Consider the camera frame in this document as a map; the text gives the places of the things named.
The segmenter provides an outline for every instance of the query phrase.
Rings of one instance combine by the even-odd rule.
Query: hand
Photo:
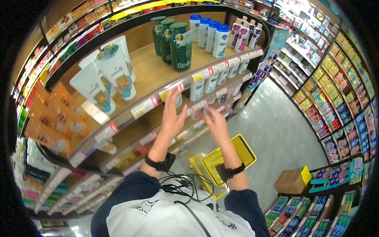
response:
[[[222,147],[225,143],[230,143],[228,127],[226,126],[225,118],[218,113],[214,108],[208,107],[205,114],[205,123],[217,144]]]

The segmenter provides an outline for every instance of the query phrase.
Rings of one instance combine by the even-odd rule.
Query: purple floral bottle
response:
[[[238,35],[240,34],[240,29],[242,27],[241,22],[242,20],[240,18],[237,18],[236,22],[233,23],[232,33],[230,34],[230,39],[228,43],[228,46],[230,48],[234,48],[236,46]]]

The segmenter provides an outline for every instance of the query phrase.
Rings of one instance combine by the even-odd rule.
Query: green bottle cap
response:
[[[161,21],[161,24],[163,25],[163,30],[166,30],[170,27],[170,25],[174,22],[174,19],[166,19]]]

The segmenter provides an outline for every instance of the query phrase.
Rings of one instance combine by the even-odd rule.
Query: yellow price label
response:
[[[310,176],[309,169],[307,166],[305,166],[303,171],[301,171],[301,177],[303,178],[303,181],[305,184],[309,183],[311,176]]]

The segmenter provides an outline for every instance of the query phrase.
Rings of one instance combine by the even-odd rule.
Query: shampoo bottle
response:
[[[249,24],[249,32],[247,34],[246,45],[249,45],[250,39],[253,36],[252,33],[254,32],[254,29],[255,29],[255,20],[251,20]]]
[[[217,30],[217,22],[216,21],[210,21],[208,25],[208,33],[207,33],[207,43],[205,47],[205,51],[207,53],[213,52],[213,46],[215,45],[215,36],[216,36],[216,30]]]
[[[258,38],[262,32],[262,24],[258,23],[257,27],[254,29],[253,36],[251,37],[249,43],[249,49],[255,49],[257,46]]]
[[[174,34],[169,39],[171,64],[176,71],[185,71],[191,66],[192,30],[187,31],[187,23],[170,25]]]
[[[200,19],[199,48],[204,49],[207,46],[208,26],[210,21],[211,19],[208,17]]]
[[[169,39],[173,36],[173,31],[170,29],[170,25],[174,22],[174,19],[166,19],[161,21],[163,30],[158,34],[159,37],[159,49],[161,52],[162,60],[165,63],[171,64],[171,52]]]
[[[225,56],[226,44],[228,43],[229,26],[219,25],[215,35],[215,45],[213,46],[212,56],[222,58]]]
[[[238,39],[236,42],[236,46],[234,47],[234,51],[238,53],[242,53],[247,40],[247,33],[249,32],[249,23],[245,21],[243,26],[240,29],[240,34],[238,35]]]
[[[155,21],[155,26],[153,27],[153,40],[154,40],[154,47],[155,47],[155,53],[160,56],[161,51],[159,48],[159,37],[158,33],[163,31],[161,21],[163,21],[166,17],[165,16],[157,16],[150,19],[151,21]]]
[[[200,19],[201,15],[194,14],[189,16],[189,26],[192,30],[192,41],[198,42],[199,41],[199,27],[200,27]]]
[[[228,46],[230,48],[234,48],[236,46],[238,35],[240,33],[240,29],[242,26],[241,22],[242,22],[242,20],[240,18],[237,18],[236,22],[233,23],[232,32],[230,34],[230,39],[229,39],[229,43],[228,43]]]

